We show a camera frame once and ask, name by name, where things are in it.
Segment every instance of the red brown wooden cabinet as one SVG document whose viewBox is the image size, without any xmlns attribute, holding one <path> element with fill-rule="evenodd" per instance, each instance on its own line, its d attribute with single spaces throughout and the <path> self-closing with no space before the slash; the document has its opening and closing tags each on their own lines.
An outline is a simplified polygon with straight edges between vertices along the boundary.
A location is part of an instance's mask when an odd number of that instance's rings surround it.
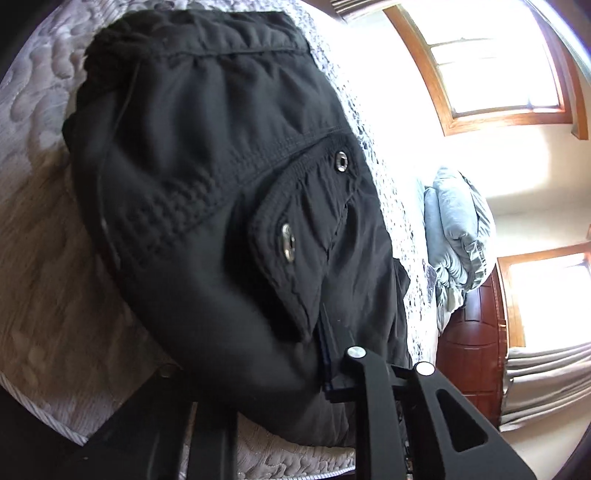
<svg viewBox="0 0 591 480">
<path fill-rule="evenodd" d="M 439 337 L 437 368 L 495 426 L 501 416 L 507 329 L 495 267 L 477 290 L 468 292 Z"/>
</svg>

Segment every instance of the triangular cutout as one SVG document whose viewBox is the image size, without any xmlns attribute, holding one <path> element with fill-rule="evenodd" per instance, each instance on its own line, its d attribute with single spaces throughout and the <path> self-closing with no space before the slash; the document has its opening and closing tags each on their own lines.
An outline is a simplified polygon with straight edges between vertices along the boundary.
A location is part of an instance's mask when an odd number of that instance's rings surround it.
<svg viewBox="0 0 591 480">
<path fill-rule="evenodd" d="M 486 432 L 478 426 L 470 414 L 447 390 L 438 390 L 437 399 L 455 451 L 464 452 L 486 443 L 488 440 Z"/>
</svg>

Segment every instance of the stack of bedding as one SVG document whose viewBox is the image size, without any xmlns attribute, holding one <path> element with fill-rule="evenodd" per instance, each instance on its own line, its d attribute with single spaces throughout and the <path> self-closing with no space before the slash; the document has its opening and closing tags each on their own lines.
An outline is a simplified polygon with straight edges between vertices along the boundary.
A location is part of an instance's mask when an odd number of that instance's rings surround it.
<svg viewBox="0 0 591 480">
<path fill-rule="evenodd" d="M 496 235 L 491 210 L 476 187 L 457 170 L 442 167 L 425 189 L 429 264 L 437 273 L 437 327 L 443 331 L 495 266 Z"/>
</svg>

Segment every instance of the wooden window frame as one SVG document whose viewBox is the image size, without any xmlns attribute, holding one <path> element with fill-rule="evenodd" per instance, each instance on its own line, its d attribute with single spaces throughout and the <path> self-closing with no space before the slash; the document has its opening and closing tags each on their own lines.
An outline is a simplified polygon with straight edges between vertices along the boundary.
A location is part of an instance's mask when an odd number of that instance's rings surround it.
<svg viewBox="0 0 591 480">
<path fill-rule="evenodd" d="M 510 125 L 573 124 L 573 135 L 588 140 L 587 114 L 577 67 L 572 56 L 552 28 L 535 13 L 550 55 L 553 59 L 554 81 L 557 86 L 559 108 L 555 109 L 490 109 L 486 112 L 457 116 L 447 97 L 435 59 L 413 19 L 400 5 L 387 8 L 384 13 L 398 31 L 425 81 L 441 128 L 445 136 L 480 130 L 483 127 Z"/>
<path fill-rule="evenodd" d="M 507 334 L 509 348 L 514 346 L 525 346 L 525 332 L 521 313 L 519 312 L 519 303 L 513 280 L 511 277 L 511 267 L 525 262 L 536 262 L 538 260 L 548 260 L 550 258 L 566 257 L 568 255 L 585 254 L 587 260 L 591 260 L 591 242 L 571 245 L 569 247 L 554 248 L 542 252 L 534 252 L 523 255 L 511 255 L 510 257 L 499 257 L 497 259 L 500 272 L 502 290 L 505 294 L 505 308 L 507 318 Z"/>
</svg>

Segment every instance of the pocket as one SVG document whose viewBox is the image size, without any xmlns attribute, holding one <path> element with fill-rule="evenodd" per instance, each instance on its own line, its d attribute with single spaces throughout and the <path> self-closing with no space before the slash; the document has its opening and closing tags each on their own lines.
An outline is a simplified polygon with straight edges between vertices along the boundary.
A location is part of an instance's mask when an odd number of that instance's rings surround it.
<svg viewBox="0 0 591 480">
<path fill-rule="evenodd" d="M 351 134 L 333 134 L 299 153 L 249 225 L 258 268 L 301 335 L 310 340 L 328 255 L 358 185 L 363 152 Z"/>
</svg>

